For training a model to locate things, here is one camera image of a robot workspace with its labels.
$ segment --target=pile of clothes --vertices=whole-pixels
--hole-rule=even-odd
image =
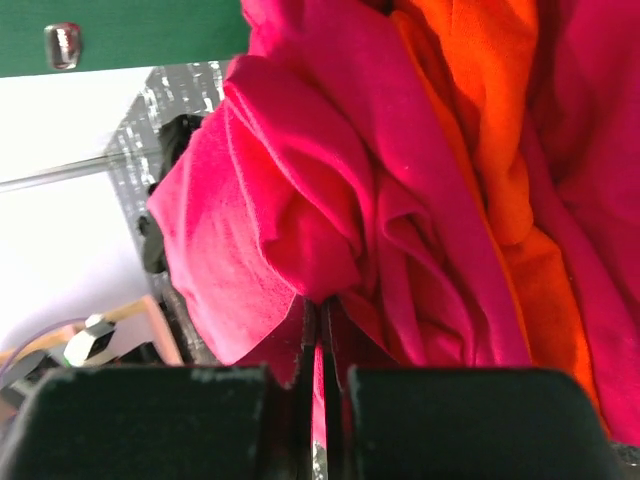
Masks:
[[[401,365],[561,370],[640,445],[640,3],[242,7],[149,200],[216,358],[338,296]]]

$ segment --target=pink cloth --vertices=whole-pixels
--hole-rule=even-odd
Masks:
[[[357,0],[243,5],[250,55],[149,201],[214,354],[237,361],[295,294],[338,294],[401,363],[530,365],[487,231],[390,21]]]
[[[640,3],[539,3],[534,214],[573,273],[612,436],[640,445]]]
[[[536,222],[563,248],[573,278],[589,338],[602,414],[614,440],[640,445],[637,324],[593,246],[554,190],[529,119],[523,127],[520,148],[529,170]]]

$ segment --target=white wall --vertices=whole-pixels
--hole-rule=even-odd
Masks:
[[[0,181],[96,157],[150,68],[0,79]]]
[[[149,72],[0,79],[0,181],[101,155]],[[0,348],[148,292],[108,174],[0,193]]]

